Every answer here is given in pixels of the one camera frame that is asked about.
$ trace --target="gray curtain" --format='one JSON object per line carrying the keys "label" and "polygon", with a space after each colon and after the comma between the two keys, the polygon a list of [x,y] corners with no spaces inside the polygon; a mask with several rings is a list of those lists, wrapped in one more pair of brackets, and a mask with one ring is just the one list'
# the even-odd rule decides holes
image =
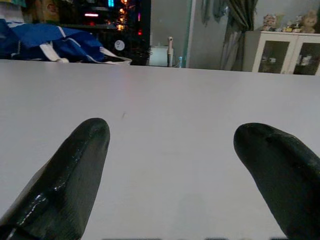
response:
{"label": "gray curtain", "polygon": [[254,30],[254,14],[258,0],[225,0],[229,7],[221,69],[242,71],[245,32]]}

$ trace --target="white table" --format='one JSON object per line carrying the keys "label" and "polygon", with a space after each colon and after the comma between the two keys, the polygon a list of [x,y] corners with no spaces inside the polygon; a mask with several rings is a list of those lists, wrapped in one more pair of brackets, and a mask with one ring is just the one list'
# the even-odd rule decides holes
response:
{"label": "white table", "polygon": [[320,79],[160,67],[0,61],[0,215],[82,121],[111,142],[82,239],[283,233],[235,154],[248,122],[320,154]]}

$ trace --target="blue bag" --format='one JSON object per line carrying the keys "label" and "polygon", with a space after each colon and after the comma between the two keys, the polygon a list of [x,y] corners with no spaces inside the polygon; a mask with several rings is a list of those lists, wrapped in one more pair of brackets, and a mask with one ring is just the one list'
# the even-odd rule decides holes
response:
{"label": "blue bag", "polygon": [[[112,57],[119,61],[105,61]],[[86,31],[50,24],[6,22],[0,19],[0,57],[54,62],[129,65],[131,60],[105,49]]]}

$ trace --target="white cabinet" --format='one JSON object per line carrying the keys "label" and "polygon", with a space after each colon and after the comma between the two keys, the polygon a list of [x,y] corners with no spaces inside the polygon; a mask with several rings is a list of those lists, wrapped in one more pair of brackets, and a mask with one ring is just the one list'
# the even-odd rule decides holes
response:
{"label": "white cabinet", "polygon": [[243,71],[320,76],[320,34],[248,31]]}

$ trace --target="stuffed toy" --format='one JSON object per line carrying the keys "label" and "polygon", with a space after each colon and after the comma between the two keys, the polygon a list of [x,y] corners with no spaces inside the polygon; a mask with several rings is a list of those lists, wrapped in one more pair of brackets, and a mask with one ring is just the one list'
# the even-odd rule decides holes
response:
{"label": "stuffed toy", "polygon": [[267,15],[263,18],[263,31],[274,31],[276,28],[276,17],[272,15]]}
{"label": "stuffed toy", "polygon": [[303,17],[302,32],[307,34],[314,34],[314,26],[316,25],[317,21],[318,18],[316,11],[309,11],[308,14]]}

